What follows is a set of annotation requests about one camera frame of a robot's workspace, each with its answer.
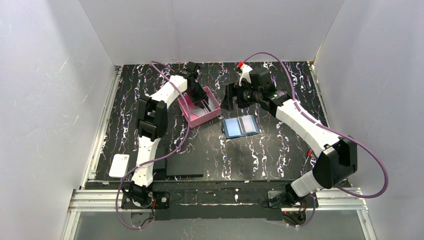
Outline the pink plastic tray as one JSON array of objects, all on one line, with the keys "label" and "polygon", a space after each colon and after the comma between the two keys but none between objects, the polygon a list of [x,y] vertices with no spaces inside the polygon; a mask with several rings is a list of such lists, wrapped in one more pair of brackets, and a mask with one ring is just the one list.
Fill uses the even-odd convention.
[{"label": "pink plastic tray", "polygon": [[211,92],[208,86],[205,86],[203,90],[206,92],[208,101],[202,101],[203,107],[196,106],[188,95],[184,96],[184,99],[188,103],[186,106],[182,97],[177,99],[179,108],[182,112],[182,116],[189,121],[190,128],[197,127],[208,121],[211,121],[221,115],[222,111],[220,105]]}]

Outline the blue leather card holder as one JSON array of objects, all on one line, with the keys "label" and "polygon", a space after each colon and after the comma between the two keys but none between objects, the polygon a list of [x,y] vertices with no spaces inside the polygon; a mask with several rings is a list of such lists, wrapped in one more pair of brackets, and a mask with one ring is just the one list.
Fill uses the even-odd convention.
[{"label": "blue leather card holder", "polygon": [[224,119],[221,129],[226,139],[252,136],[260,132],[253,115]]}]

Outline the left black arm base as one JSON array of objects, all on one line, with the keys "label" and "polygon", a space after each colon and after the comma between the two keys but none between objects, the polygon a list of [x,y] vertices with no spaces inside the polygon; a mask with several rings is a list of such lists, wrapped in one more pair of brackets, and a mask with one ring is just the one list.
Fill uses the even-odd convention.
[{"label": "left black arm base", "polygon": [[170,205],[170,193],[165,191],[148,191],[143,193],[142,197],[134,195],[132,192],[125,191],[122,200],[118,201],[118,206],[122,209],[168,209]]}]

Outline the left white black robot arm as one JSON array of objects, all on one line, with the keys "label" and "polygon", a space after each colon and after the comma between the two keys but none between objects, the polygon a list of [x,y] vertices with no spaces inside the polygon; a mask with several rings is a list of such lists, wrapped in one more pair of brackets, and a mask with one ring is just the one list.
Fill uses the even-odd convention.
[{"label": "left white black robot arm", "polygon": [[127,197],[139,203],[147,201],[153,183],[153,166],[161,138],[168,128],[169,106],[186,93],[194,103],[207,100],[197,78],[202,65],[188,62],[182,70],[172,70],[167,82],[154,94],[141,96],[137,111],[138,153]]}]

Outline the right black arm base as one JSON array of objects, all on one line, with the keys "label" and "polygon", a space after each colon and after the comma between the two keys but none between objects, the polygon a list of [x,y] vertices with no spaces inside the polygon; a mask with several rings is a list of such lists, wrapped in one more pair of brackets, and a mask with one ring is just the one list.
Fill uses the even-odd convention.
[{"label": "right black arm base", "polygon": [[308,194],[303,197],[292,197],[286,195],[286,192],[283,190],[270,190],[267,192],[267,197],[263,201],[262,205],[265,208],[297,208],[302,211],[303,209],[308,208],[317,208],[319,206],[316,194]]}]

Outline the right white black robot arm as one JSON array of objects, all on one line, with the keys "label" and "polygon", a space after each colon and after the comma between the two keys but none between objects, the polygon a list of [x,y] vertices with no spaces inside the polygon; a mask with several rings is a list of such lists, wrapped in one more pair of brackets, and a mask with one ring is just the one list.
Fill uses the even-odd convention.
[{"label": "right white black robot arm", "polygon": [[258,104],[289,126],[314,153],[319,154],[312,170],[286,185],[282,199],[294,203],[308,194],[331,189],[357,171],[357,146],[354,142],[321,127],[321,123],[287,91],[276,89],[267,68],[253,69],[243,62],[239,62],[237,67],[239,80],[225,87],[220,107],[232,111],[234,105],[244,109]]}]

